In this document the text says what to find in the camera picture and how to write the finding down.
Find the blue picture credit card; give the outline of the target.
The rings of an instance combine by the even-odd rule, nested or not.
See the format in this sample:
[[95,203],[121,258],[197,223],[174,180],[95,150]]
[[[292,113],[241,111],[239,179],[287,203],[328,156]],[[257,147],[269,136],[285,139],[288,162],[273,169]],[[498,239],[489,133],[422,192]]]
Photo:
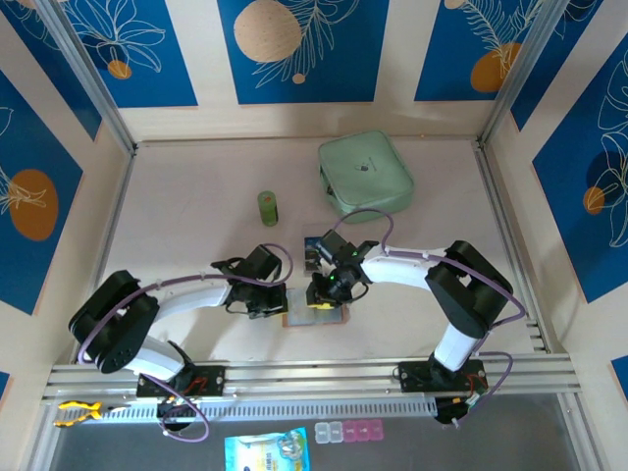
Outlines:
[[307,236],[304,239],[304,271],[305,273],[319,272],[321,265],[321,255],[318,252],[318,236]]

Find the green cylinder container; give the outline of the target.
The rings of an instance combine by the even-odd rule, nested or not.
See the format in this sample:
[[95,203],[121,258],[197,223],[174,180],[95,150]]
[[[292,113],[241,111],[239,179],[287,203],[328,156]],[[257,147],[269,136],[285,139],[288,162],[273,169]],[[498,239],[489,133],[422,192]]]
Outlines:
[[279,212],[275,193],[261,191],[257,195],[257,204],[262,224],[266,227],[276,226],[279,223]]

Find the mint green zip pouch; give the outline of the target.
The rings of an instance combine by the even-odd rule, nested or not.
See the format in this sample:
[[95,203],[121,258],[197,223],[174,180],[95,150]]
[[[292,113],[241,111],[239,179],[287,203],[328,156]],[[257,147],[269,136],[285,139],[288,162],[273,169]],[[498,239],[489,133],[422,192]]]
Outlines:
[[322,188],[348,224],[405,210],[415,184],[405,162],[383,131],[336,138],[318,149]]

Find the blue printed plastic packet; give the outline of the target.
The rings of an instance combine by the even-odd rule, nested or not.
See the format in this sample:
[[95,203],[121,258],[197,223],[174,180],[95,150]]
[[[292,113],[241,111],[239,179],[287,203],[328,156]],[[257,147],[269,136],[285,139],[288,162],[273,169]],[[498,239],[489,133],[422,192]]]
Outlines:
[[311,471],[306,429],[225,438],[225,471]]

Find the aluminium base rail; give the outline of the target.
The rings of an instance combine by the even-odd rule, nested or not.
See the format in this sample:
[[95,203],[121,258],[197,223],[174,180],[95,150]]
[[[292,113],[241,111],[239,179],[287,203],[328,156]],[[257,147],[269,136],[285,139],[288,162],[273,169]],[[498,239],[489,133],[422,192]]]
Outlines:
[[[399,358],[293,362],[224,361],[223,400],[398,397],[393,369]],[[42,399],[126,398],[135,396],[138,376],[128,370],[104,375],[93,367],[55,365]],[[515,354],[498,388],[502,394],[578,393],[582,390],[567,354]]]

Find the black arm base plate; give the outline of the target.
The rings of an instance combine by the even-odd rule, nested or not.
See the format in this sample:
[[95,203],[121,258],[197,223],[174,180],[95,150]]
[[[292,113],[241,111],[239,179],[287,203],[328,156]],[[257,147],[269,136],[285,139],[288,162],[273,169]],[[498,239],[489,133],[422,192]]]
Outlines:
[[[184,367],[166,384],[186,396],[221,396],[225,386],[226,367],[192,365]],[[136,386],[137,397],[165,397],[170,392],[140,375]]]
[[403,361],[396,373],[404,393],[483,393],[489,388],[481,360],[467,360],[454,372],[433,359]]

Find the aluminium side rail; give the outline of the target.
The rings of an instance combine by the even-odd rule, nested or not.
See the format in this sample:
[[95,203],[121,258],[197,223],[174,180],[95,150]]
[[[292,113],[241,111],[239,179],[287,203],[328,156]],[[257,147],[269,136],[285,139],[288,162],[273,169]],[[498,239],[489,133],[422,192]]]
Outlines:
[[104,226],[103,235],[101,237],[100,245],[97,251],[96,266],[95,266],[95,269],[93,270],[93,273],[90,275],[86,292],[80,299],[79,306],[83,306],[87,302],[87,300],[91,297],[91,295],[97,290],[104,276],[104,272],[106,269],[110,252],[111,252],[111,247],[113,244],[115,232],[119,223],[119,219],[120,219],[120,215],[124,206],[126,194],[128,191],[130,181],[131,181],[131,175],[133,171],[136,154],[137,154],[137,148],[135,148],[133,152],[131,153],[128,159],[128,162],[124,167],[124,172],[122,173],[122,179],[120,180],[116,188],[116,191],[114,193],[115,198],[112,203],[112,208],[111,208],[107,223]]
[[535,352],[547,354],[565,353],[555,329],[544,316],[527,270],[523,241],[514,209],[495,158],[478,141],[472,141],[473,153],[480,171],[485,191],[496,218],[498,231],[506,253],[508,266],[513,275],[512,284],[518,298],[526,308],[526,324],[533,331],[530,335]]

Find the yellow handled pliers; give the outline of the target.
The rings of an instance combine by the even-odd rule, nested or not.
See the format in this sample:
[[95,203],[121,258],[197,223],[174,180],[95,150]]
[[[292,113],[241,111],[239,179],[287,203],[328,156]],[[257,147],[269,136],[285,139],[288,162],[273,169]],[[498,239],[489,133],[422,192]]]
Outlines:
[[130,407],[127,403],[104,403],[67,400],[57,405],[60,416],[54,421],[56,428],[71,428],[86,421],[99,421],[113,413],[122,412]]

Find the aluminium frame post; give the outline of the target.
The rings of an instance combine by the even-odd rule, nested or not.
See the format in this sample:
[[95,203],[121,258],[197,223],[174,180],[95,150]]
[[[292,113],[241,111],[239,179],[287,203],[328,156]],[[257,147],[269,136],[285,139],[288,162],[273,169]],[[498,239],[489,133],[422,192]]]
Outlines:
[[37,13],[115,140],[133,158],[136,142],[62,6],[56,0],[33,0],[33,2]]
[[519,95],[540,55],[550,40],[570,0],[545,0],[537,18],[531,24],[526,38],[506,76],[477,137],[478,147],[485,150],[505,115]]

